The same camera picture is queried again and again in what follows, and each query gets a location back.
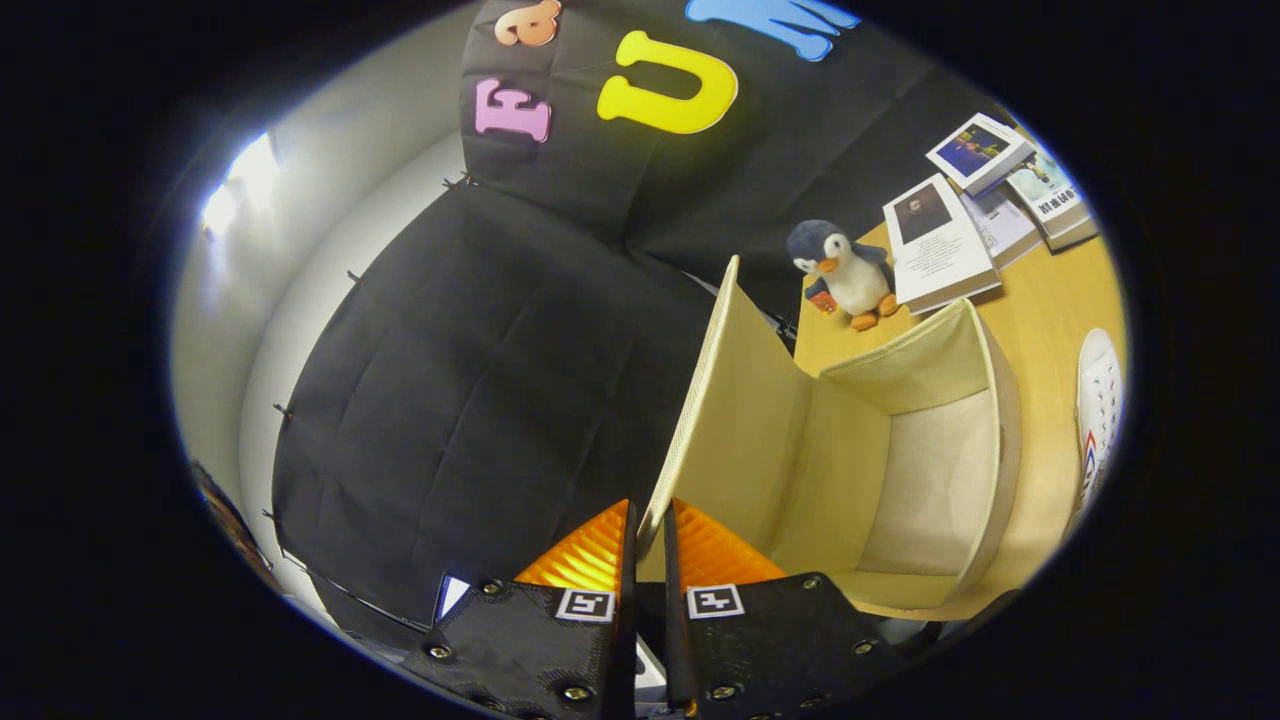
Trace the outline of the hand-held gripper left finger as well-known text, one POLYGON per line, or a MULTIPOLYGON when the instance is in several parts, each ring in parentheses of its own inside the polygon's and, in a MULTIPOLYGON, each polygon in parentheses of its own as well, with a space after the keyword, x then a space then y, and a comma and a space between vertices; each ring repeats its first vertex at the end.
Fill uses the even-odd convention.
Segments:
POLYGON ((636 529, 622 498, 517 575, 471 582, 402 667, 502 719, 634 717, 636 529))

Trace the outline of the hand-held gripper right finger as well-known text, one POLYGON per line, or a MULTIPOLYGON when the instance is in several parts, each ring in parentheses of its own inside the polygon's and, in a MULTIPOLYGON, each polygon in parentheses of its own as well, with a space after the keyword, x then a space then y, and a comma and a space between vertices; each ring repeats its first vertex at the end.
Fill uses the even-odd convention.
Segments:
POLYGON ((690 719, 817 719, 908 669, 818 571, 788 574, 675 498, 663 520, 669 700, 690 719))

